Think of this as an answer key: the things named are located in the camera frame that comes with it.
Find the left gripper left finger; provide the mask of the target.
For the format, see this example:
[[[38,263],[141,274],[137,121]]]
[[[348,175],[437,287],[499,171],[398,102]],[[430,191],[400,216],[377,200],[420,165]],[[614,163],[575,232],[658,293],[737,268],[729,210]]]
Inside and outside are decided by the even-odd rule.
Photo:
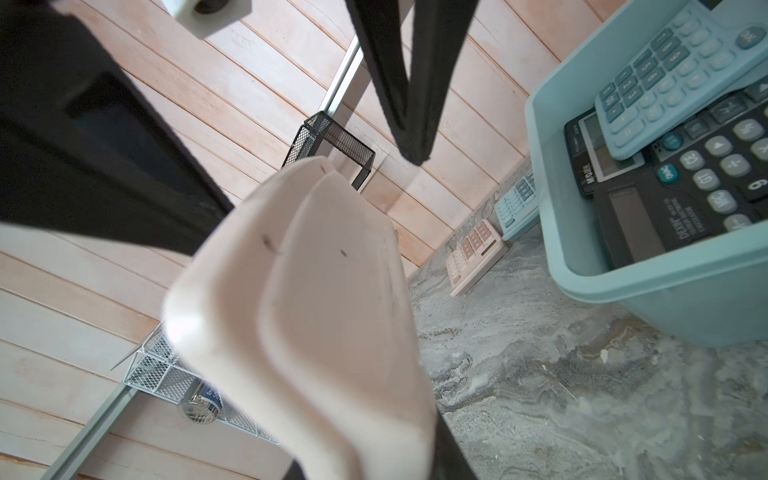
[[[300,464],[293,461],[289,469],[283,476],[283,480],[305,480],[305,476]]]

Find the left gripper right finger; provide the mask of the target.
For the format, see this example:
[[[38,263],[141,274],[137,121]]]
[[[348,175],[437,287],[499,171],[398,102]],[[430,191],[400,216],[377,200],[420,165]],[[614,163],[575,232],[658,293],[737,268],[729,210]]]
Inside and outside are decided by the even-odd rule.
[[[437,414],[432,472],[429,480],[476,480],[443,416]]]

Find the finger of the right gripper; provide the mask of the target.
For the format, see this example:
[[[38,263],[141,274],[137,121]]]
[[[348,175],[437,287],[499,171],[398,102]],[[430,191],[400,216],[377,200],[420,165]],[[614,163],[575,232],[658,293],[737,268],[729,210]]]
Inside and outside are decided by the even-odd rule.
[[[350,0],[346,6],[400,155],[420,166],[432,152],[478,2],[416,1],[409,66],[402,54],[397,1]]]

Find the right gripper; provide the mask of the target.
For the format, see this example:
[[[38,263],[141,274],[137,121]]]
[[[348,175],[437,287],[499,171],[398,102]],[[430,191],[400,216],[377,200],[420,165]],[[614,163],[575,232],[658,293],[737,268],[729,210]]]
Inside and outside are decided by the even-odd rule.
[[[232,203],[77,17],[1,5],[1,220],[195,253]]]

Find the upturned pink calculator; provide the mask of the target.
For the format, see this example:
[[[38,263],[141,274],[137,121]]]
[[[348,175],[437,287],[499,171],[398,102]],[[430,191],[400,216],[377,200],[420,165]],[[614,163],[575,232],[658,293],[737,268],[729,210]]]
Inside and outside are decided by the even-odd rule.
[[[390,220],[323,156],[257,187],[169,289],[181,360],[308,479],[425,479],[436,401]]]

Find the small pink calculator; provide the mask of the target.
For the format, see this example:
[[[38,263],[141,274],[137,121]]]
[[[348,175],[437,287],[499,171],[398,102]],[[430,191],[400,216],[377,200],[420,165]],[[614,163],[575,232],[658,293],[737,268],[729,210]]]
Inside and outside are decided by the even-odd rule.
[[[477,223],[446,259],[451,296],[468,292],[507,251],[508,246],[488,220]]]

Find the large black desk calculator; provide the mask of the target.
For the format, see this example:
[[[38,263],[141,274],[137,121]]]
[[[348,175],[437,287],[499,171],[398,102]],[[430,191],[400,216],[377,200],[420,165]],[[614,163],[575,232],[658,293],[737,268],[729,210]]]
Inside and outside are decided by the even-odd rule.
[[[614,184],[620,176],[647,165],[642,153],[627,160],[611,156],[595,108],[570,120],[564,126],[564,136],[576,184],[586,198],[603,184]]]

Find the upturned light blue calculator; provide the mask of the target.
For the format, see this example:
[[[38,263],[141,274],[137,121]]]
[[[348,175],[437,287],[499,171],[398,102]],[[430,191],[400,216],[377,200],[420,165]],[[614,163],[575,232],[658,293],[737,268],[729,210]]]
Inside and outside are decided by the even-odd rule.
[[[689,1],[650,31],[595,98],[603,139],[616,160],[767,73],[764,1]]]

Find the mint green storage box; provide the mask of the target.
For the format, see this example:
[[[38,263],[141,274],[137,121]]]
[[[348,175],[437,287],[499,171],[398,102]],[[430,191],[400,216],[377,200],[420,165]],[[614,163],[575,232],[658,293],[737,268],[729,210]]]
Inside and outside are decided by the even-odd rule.
[[[767,336],[767,5],[630,1],[525,106],[550,273],[707,347]]]

